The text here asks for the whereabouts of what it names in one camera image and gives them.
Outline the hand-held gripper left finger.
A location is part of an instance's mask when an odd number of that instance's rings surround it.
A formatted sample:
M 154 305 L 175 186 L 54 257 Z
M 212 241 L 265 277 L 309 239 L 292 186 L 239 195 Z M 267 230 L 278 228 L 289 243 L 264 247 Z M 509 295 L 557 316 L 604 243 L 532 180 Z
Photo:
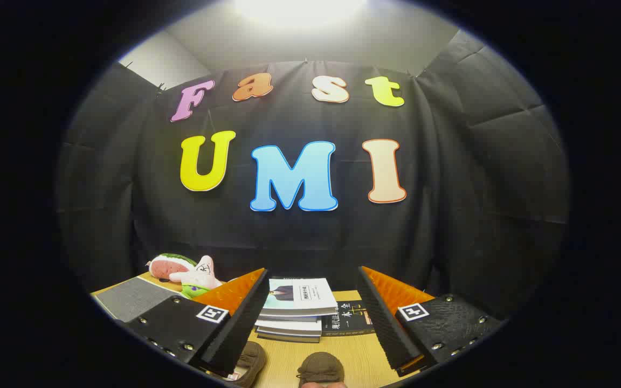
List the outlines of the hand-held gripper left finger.
M 269 278 L 259 268 L 195 298 L 170 296 L 122 326 L 170 358 L 226 376 L 268 297 Z

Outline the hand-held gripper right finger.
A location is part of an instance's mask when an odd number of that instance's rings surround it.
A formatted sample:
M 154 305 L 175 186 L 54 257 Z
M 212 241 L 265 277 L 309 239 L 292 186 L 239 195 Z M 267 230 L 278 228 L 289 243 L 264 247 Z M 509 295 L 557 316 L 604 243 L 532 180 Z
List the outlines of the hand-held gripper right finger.
M 458 358 L 505 323 L 459 295 L 432 296 L 369 267 L 357 272 L 357 291 L 399 376 Z

